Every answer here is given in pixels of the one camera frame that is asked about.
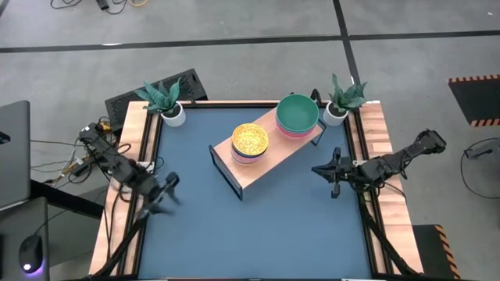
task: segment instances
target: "wooden frame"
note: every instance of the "wooden frame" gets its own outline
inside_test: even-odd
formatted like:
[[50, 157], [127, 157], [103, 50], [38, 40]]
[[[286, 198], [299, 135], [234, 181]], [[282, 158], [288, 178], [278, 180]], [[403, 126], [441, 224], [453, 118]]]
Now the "wooden frame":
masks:
[[[245, 105], [260, 105], [272, 106], [278, 101], [197, 101], [196, 105], [221, 105], [225, 106], [245, 106]], [[184, 105], [189, 105], [192, 101], [182, 101]], [[159, 116], [149, 116], [143, 109], [146, 105], [145, 101], [135, 101], [129, 104], [127, 117], [123, 125], [123, 132], [121, 137], [121, 144], [131, 144], [132, 148], [125, 154], [128, 158], [134, 160], [151, 161], [155, 153], [155, 143], [158, 140]], [[391, 142], [388, 136], [387, 126], [384, 120], [384, 114], [380, 103], [370, 102], [364, 105], [360, 110], [362, 126], [364, 128], [364, 138], [366, 139], [366, 146], [368, 147], [369, 156], [375, 157], [385, 153], [392, 152]], [[150, 127], [146, 126], [147, 121], [151, 124]], [[361, 143], [354, 122], [350, 123], [352, 142], [354, 144], [357, 159], [363, 159], [360, 154]], [[402, 189], [401, 183], [398, 178], [393, 178], [389, 181], [392, 185]], [[117, 192], [117, 182], [112, 180], [109, 185], [109, 191], [105, 202], [105, 211], [108, 218], [111, 215], [111, 208], [115, 201]], [[391, 189], [384, 188], [380, 191], [378, 198], [380, 203], [381, 218], [384, 221], [384, 229], [386, 237], [394, 245], [398, 253], [407, 261], [407, 263], [414, 268], [417, 272], [422, 272], [422, 265], [420, 263], [420, 256], [416, 248], [415, 237], [413, 236], [413, 229], [409, 220], [409, 213], [406, 207], [405, 199]], [[118, 200], [115, 207], [113, 232], [111, 237], [111, 251], [113, 252], [126, 230], [126, 221], [129, 214], [129, 203]], [[386, 273], [390, 272], [384, 265], [384, 256], [377, 238], [372, 234], [371, 243], [374, 249], [375, 263], [377, 265], [377, 272]], [[105, 220], [102, 218], [99, 227], [98, 237], [95, 244], [94, 255], [92, 257], [91, 267], [89, 273], [97, 272], [106, 261], [107, 255], [107, 240], [105, 230]], [[123, 274], [132, 274], [134, 268], [137, 266], [135, 256], [138, 253], [137, 236], [129, 246], [129, 251], [124, 260]]]

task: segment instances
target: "stack of bowls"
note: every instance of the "stack of bowls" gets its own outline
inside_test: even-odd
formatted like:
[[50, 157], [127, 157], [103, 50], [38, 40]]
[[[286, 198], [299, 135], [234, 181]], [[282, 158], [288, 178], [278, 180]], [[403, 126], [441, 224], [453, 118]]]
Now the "stack of bowls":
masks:
[[269, 146], [267, 132], [259, 125], [241, 124], [231, 136], [231, 154], [241, 164], [252, 164], [264, 156]]
[[311, 99], [301, 94], [291, 94], [282, 99], [276, 110], [278, 130], [287, 137], [307, 137], [320, 118], [320, 109]]

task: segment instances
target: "purple light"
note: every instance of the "purple light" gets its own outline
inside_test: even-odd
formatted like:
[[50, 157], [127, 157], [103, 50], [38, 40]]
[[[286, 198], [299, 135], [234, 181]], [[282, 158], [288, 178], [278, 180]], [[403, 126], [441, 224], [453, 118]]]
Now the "purple light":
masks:
[[41, 262], [40, 268], [38, 268], [36, 272], [24, 273], [24, 274], [28, 279], [35, 279], [35, 278], [40, 277], [43, 274], [44, 268], [45, 268], [45, 260], [43, 260]]

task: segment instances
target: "green bowl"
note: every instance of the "green bowl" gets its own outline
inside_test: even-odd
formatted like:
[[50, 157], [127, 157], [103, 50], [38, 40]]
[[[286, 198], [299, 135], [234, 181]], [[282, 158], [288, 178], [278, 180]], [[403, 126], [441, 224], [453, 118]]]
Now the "green bowl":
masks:
[[285, 130], [302, 133], [311, 130], [318, 123], [320, 109], [311, 98], [291, 94], [278, 104], [276, 117]]

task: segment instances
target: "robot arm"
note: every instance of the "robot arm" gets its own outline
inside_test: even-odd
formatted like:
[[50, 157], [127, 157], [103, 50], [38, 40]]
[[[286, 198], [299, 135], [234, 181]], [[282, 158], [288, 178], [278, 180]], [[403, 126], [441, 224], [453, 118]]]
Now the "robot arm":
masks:
[[155, 176], [148, 173], [145, 167], [121, 155], [106, 140], [101, 125], [90, 123], [83, 128], [82, 131], [80, 131], [80, 141], [83, 142], [85, 146], [92, 146], [108, 161], [112, 166], [112, 176], [115, 180], [130, 187], [133, 193], [138, 193], [144, 197], [144, 204], [137, 214], [137, 220], [112, 254], [112, 257], [104, 264], [101, 270], [92, 276], [92, 280], [99, 279], [99, 277], [103, 276], [104, 279], [106, 279], [106, 276], [109, 276], [122, 255], [127, 251], [128, 245], [135, 234], [145, 226], [149, 215], [159, 213], [173, 214], [172, 211], [160, 207], [159, 203], [166, 194], [174, 203], [177, 205], [180, 204], [179, 199], [174, 193], [175, 186], [179, 183], [179, 176], [175, 172], [171, 172], [166, 178], [166, 183], [160, 186]]
[[385, 180], [401, 174], [406, 179], [405, 168], [420, 155], [442, 153], [446, 142], [434, 130], [419, 133], [413, 144], [394, 153], [372, 158], [361, 165], [351, 162], [349, 157], [341, 157], [341, 149], [335, 148], [333, 159], [326, 165], [318, 165], [312, 171], [334, 184], [331, 197], [340, 194], [340, 181], [349, 182], [358, 191], [380, 187]]

